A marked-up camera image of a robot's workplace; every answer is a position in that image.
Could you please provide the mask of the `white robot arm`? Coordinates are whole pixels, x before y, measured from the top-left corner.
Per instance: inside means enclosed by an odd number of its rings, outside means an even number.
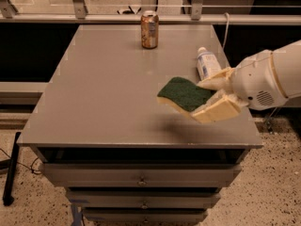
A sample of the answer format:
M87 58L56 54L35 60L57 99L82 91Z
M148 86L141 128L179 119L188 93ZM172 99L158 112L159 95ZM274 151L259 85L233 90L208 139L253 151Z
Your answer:
M198 85L214 95L191 113L201 123L238 116L245 107L264 110L301 96L301 41L264 50L226 68Z

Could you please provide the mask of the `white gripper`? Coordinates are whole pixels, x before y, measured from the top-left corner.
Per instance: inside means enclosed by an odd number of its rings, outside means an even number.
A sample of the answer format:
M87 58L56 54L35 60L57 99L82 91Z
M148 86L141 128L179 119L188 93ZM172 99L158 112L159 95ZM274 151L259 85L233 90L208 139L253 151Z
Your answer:
M235 68L226 68L198 82L203 89L217 92L191 117L200 123L237 117L243 107L264 110L285 105L287 96L277 80L273 52L264 50L245 58Z

